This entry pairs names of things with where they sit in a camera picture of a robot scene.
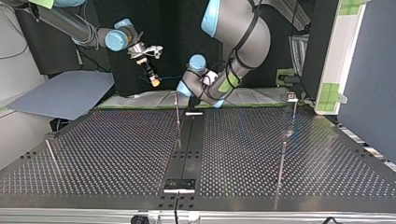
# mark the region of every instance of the metal rod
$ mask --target metal rod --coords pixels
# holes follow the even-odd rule
[[[277,186],[278,187],[280,187],[282,185],[283,164],[285,162],[285,153],[286,153],[286,142],[283,142],[282,143],[282,151],[280,154],[279,175],[277,176]]]
[[[47,148],[49,149],[50,156],[52,157],[53,160],[56,161],[55,155],[53,154],[52,147],[50,145],[50,141],[48,139],[46,139],[46,144],[47,144]]]
[[[177,127],[180,130],[180,114],[178,110],[178,93],[175,95],[175,105],[176,105],[176,116],[177,116]]]
[[[295,102],[295,103],[294,103],[294,110],[293,110],[293,123],[294,123],[294,120],[296,119],[297,103],[298,103],[298,102]]]

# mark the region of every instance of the green tape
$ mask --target green tape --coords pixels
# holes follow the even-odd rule
[[[240,78],[238,79],[238,77],[236,75],[234,75],[233,73],[230,73],[230,75],[228,76],[228,79],[230,80],[231,84],[234,87],[239,86],[239,84],[240,84],[239,83],[239,79]],[[226,92],[229,92],[233,88],[233,86],[230,85],[230,82],[229,82],[228,79],[225,78],[224,82],[221,84],[221,86],[219,88],[220,92],[226,93]]]
[[[52,9],[54,0],[29,0],[29,2]]]
[[[359,9],[363,4],[362,0],[342,0],[338,15],[349,16],[358,15]]]
[[[339,100],[340,84],[338,83],[323,83],[317,111],[333,112]]]
[[[277,86],[293,86],[293,84],[291,84],[291,83],[285,83],[284,81],[279,80],[280,76],[294,77],[295,76],[294,68],[277,69],[277,71],[276,71],[276,85]]]

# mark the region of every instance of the robotic arm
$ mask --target robotic arm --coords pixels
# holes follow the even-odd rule
[[[128,49],[131,59],[141,65],[153,87],[160,85],[161,79],[157,75],[149,58],[160,59],[163,47],[147,47],[142,41],[142,33],[138,33],[129,19],[114,25],[114,29],[97,28],[85,21],[79,15],[71,15],[60,7],[75,7],[86,0],[55,0],[52,9],[29,3],[27,0],[0,0],[14,9],[25,10],[33,15],[37,21],[44,21],[54,28],[70,35],[73,40],[86,47],[109,48],[113,51]]]
[[[177,91],[195,96],[214,107],[221,107],[232,90],[249,71],[258,68],[267,57],[271,36],[254,1],[211,0],[202,21],[202,29],[233,48],[226,67],[219,74],[206,68],[202,55],[191,57]]]

